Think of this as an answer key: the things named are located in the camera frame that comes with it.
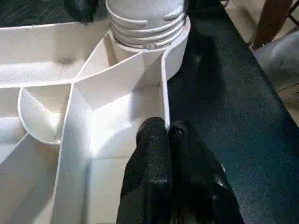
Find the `tile floor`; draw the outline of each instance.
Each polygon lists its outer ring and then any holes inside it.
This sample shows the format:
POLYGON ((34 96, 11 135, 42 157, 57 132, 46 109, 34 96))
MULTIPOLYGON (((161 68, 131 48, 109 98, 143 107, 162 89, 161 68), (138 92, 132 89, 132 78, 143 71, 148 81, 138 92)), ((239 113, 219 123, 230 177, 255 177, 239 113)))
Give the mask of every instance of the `tile floor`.
MULTIPOLYGON (((257 27, 264 2, 265 0, 230 0, 226 7, 227 14, 245 42, 250 40, 257 27)), ((299 7, 292 13, 292 15, 297 20, 299 19, 299 7)), ((296 25, 287 18, 283 28, 277 34, 275 39, 284 36, 295 26, 296 25)), ((299 87, 298 85, 295 87, 296 88, 293 86, 281 90, 278 92, 278 95, 284 102, 297 126, 299 126, 299 87)))

